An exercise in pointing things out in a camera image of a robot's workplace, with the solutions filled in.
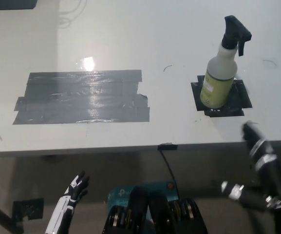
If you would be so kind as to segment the right robot hand black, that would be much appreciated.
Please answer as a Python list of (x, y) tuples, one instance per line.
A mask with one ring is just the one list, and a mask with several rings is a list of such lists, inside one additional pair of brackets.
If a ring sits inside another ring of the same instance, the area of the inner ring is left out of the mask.
[(243, 140), (246, 142), (248, 149), (253, 149), (256, 143), (263, 140), (261, 132), (255, 127), (251, 121), (247, 121), (242, 125)]

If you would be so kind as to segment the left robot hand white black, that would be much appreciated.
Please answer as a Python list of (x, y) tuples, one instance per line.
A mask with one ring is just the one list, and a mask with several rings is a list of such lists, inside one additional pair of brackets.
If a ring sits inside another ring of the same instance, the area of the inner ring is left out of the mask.
[(90, 177), (81, 171), (70, 183), (63, 197), (67, 199), (67, 208), (73, 210), (81, 198), (87, 194)]

